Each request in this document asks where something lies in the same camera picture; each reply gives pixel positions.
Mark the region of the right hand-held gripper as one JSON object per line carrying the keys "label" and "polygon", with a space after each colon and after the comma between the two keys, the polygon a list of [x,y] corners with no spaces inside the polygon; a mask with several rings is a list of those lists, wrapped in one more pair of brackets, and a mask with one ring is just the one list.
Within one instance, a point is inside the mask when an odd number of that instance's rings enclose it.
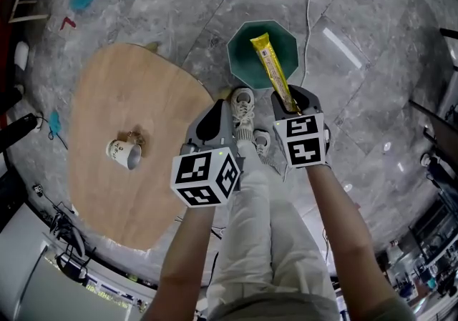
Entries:
{"label": "right hand-held gripper", "polygon": [[271,94],[273,130],[287,165],[304,168],[326,164],[326,133],[320,101],[303,87],[292,84],[288,87],[302,115],[288,111],[278,92]]}

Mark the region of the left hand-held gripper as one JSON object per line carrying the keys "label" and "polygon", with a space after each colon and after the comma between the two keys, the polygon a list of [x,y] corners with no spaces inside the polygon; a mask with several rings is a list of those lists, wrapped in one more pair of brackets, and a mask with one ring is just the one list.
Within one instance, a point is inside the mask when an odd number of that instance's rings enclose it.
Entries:
{"label": "left hand-held gripper", "polygon": [[170,188],[189,208],[225,205],[239,189],[240,166],[232,110],[217,100],[189,126],[172,160]]}

